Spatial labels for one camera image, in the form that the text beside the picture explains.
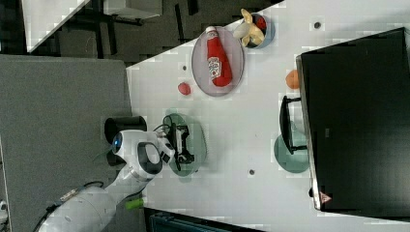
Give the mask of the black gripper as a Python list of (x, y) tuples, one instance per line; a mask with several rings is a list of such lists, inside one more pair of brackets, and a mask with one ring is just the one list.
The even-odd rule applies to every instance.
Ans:
[(194, 162), (194, 155), (188, 151), (187, 139), (190, 135), (189, 128), (185, 125), (172, 123), (167, 134), (171, 146), (175, 150), (174, 160), (178, 171), (182, 170), (182, 164)]

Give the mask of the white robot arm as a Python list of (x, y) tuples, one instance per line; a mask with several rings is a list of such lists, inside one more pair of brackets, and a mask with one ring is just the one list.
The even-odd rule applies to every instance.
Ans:
[(171, 123), (158, 131), (121, 130), (112, 140), (112, 154), (125, 165), (107, 187), (88, 183), (60, 197), (46, 209), (33, 232), (102, 232), (117, 205), (142, 192), (161, 172), (164, 163), (179, 164), (189, 153), (190, 129)]

